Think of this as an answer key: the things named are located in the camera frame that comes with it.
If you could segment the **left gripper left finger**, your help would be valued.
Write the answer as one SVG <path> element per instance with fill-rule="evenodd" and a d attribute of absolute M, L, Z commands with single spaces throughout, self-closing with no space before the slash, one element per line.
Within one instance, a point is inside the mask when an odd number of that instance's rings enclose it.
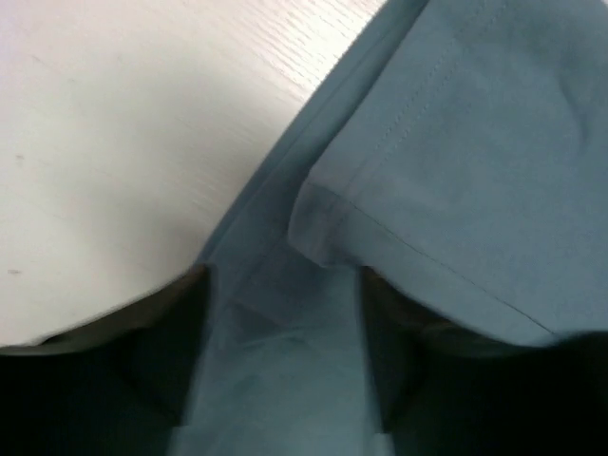
<path fill-rule="evenodd" d="M 165 455 L 203 350 L 211 272 L 1 357 L 4 455 Z"/>

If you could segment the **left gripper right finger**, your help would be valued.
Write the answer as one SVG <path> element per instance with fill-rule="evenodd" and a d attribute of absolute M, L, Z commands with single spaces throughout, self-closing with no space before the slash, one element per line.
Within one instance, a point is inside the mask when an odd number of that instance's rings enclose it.
<path fill-rule="evenodd" d="M 399 293 L 372 269 L 360 298 L 379 427 L 397 455 L 603 455 L 607 337 L 509 345 Z"/>

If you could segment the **blue-grey t-shirt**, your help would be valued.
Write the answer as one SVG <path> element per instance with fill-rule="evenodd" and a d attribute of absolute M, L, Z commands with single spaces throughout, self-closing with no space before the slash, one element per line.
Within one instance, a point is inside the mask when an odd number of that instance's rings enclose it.
<path fill-rule="evenodd" d="M 362 269 L 508 347 L 605 332 L 605 3 L 388 2 L 199 259 L 174 455 L 371 455 Z"/>

